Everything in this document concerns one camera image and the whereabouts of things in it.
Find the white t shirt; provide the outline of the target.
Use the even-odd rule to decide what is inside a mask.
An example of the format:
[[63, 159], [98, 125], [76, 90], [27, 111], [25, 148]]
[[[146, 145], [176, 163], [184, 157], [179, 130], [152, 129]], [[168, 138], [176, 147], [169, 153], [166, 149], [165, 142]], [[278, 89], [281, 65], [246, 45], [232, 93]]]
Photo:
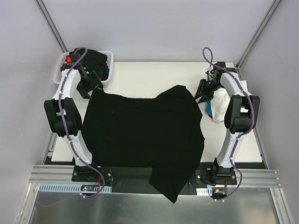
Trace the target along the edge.
[[220, 88], [214, 92], [214, 98], [211, 101], [213, 122], [222, 122], [230, 102], [230, 97], [224, 88]]

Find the white plastic laundry basket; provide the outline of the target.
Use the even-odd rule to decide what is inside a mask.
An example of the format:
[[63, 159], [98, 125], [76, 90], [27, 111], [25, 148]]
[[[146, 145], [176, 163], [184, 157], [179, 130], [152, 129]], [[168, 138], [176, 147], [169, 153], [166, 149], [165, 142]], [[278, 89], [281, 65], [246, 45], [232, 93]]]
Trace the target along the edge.
[[[112, 51], [108, 51], [108, 50], [99, 50], [98, 52], [100, 52], [100, 53], [107, 56], [106, 64], [107, 64], [108, 74], [106, 75], [106, 79], [101, 80], [101, 82], [105, 86], [110, 81], [110, 78], [111, 78], [112, 73], [113, 73], [114, 54], [113, 54]], [[69, 52], [64, 52], [57, 60], [56, 67], [55, 67], [55, 70], [54, 70], [54, 73], [53, 73], [53, 82], [55, 84], [60, 84], [60, 80], [61, 80], [60, 68], [64, 64], [64, 62], [65, 62], [68, 55], [69, 55]]]

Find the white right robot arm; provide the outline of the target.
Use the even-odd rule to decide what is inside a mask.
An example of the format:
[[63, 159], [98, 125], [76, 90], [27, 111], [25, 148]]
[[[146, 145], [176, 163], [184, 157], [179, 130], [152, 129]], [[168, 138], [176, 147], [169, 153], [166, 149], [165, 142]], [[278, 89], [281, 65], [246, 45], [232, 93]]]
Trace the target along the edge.
[[233, 68], [224, 62], [216, 62], [206, 72], [197, 88], [194, 100], [199, 104], [214, 98], [214, 93], [223, 88], [230, 101], [224, 116], [226, 136], [220, 153], [211, 165], [211, 169], [200, 175], [200, 180], [215, 186], [229, 180], [235, 168], [235, 157], [245, 136], [256, 126], [260, 98], [251, 95], [244, 87]]

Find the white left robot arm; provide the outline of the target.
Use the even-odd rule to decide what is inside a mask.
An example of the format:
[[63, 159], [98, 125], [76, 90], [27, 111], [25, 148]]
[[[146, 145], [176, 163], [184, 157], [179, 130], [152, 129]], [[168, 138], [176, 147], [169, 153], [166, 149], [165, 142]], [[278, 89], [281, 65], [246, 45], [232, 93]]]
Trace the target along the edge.
[[52, 99], [44, 102], [44, 109], [51, 131], [67, 143], [75, 165], [86, 166], [82, 175], [93, 182], [98, 178], [99, 170], [91, 166], [93, 156], [83, 139], [83, 122], [73, 97], [78, 92], [83, 99], [91, 99], [89, 92], [103, 90], [103, 84], [96, 72], [89, 72], [85, 67], [83, 59], [88, 50], [84, 49], [82, 54], [79, 51], [80, 49], [74, 51], [70, 55], [70, 61], [62, 64], [58, 89]]

